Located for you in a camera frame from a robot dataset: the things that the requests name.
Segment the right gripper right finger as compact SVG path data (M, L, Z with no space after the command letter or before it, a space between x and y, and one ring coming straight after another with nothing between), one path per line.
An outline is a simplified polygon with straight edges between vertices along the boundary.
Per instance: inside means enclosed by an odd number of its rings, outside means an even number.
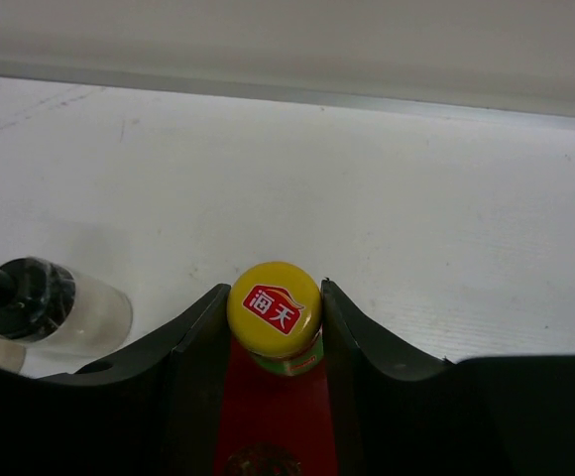
M575 475L575 356L431 356L321 285L342 475Z

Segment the sauce bottle yellow cap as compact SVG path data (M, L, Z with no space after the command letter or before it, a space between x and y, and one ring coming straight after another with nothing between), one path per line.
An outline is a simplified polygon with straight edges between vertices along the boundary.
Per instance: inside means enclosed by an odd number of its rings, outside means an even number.
M321 290L294 264L244 272L230 289L226 316L234 338L267 372L295 377L323 360Z

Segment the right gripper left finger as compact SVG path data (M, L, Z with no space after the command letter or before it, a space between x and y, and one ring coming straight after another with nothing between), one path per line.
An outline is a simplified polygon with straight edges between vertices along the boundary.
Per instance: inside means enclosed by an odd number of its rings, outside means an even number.
M0 475L208 475L230 355L219 284L72 374L0 369Z

